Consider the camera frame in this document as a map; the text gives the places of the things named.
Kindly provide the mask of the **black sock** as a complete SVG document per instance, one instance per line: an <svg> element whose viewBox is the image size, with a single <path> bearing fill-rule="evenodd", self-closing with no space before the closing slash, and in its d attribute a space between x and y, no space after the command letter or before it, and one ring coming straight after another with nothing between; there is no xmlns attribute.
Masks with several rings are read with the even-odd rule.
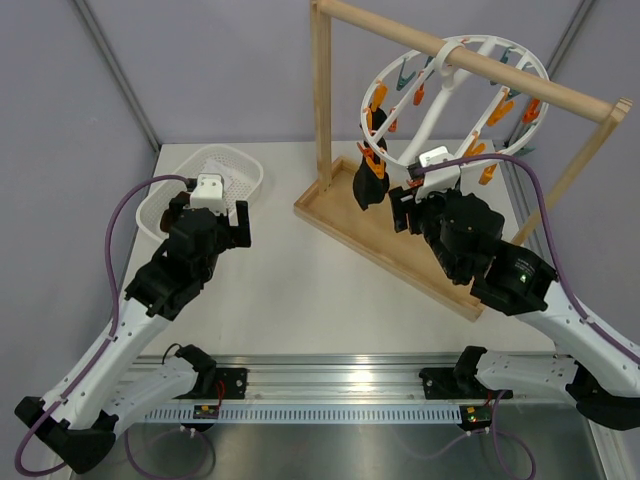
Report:
<svg viewBox="0 0 640 480"><path fill-rule="evenodd" d="M375 111L372 111L370 108L367 108L365 111L366 114L366 122L367 128L369 129L369 134L374 136L378 129L384 124L387 120L387 114L385 111L378 107ZM386 152L387 151L387 143L383 137L380 137L377 142L378 147Z"/></svg>
<svg viewBox="0 0 640 480"><path fill-rule="evenodd" d="M368 160L368 157L362 157L352 183L354 198L362 211L371 205L381 204L390 187L387 171L384 170L383 177L379 178L367 163Z"/></svg>

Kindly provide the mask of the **white round clip hanger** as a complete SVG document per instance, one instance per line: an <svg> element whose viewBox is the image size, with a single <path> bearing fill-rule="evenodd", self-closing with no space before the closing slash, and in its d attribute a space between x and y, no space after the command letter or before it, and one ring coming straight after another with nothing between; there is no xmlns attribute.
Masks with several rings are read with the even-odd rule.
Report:
<svg viewBox="0 0 640 480"><path fill-rule="evenodd" d="M495 80L482 80L445 62L440 55L409 50L385 66L364 93L359 113L363 139L358 143L362 157L369 158L367 163L379 178L391 164L409 165L427 150L428 141L449 108L460 108L464 100L470 111L463 115L461 143L452 151L456 158L484 153L484 134L524 106L524 130L503 150L510 155L521 152L548 111L548 104L532 95L523 95ZM371 136L365 111L378 107L385 111L387 120ZM377 145L380 137L387 143L386 152Z"/></svg>

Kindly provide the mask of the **brown sock with stripes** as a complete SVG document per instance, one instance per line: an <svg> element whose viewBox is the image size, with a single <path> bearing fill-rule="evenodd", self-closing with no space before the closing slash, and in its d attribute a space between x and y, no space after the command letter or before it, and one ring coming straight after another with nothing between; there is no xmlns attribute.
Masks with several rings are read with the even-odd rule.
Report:
<svg viewBox="0 0 640 480"><path fill-rule="evenodd" d="M170 208L166 209L162 213L162 216L161 216L160 221L159 221L159 229L160 229L160 231L163 232L163 233L169 233L169 230L170 230L171 226L173 225L174 221L175 221L174 212Z"/></svg>

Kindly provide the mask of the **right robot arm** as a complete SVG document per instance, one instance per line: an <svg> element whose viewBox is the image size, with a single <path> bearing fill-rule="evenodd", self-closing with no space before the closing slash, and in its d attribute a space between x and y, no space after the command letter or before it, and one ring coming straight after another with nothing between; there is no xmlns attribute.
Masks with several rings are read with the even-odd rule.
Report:
<svg viewBox="0 0 640 480"><path fill-rule="evenodd" d="M638 353L625 353L596 316L579 315L551 265L503 240L500 213L457 189L416 200L396 187L389 198L395 230L422 236L453 284L469 287L482 305L534 327L559 349L527 358L468 346L444 381L448 396L507 391L553 398L607 428L638 428Z"/></svg>

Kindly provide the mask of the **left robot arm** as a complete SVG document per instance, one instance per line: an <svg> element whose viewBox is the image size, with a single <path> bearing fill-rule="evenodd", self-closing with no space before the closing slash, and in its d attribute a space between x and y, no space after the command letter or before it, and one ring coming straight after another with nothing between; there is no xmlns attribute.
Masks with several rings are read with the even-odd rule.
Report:
<svg viewBox="0 0 640 480"><path fill-rule="evenodd" d="M41 397L27 396L16 416L76 474L99 465L137 420L174 398L225 390L215 360L194 345L127 387L117 385L146 346L212 278L220 254L251 245L249 207L237 222L208 208L186 209L168 238L134 276L112 319L83 357Z"/></svg>

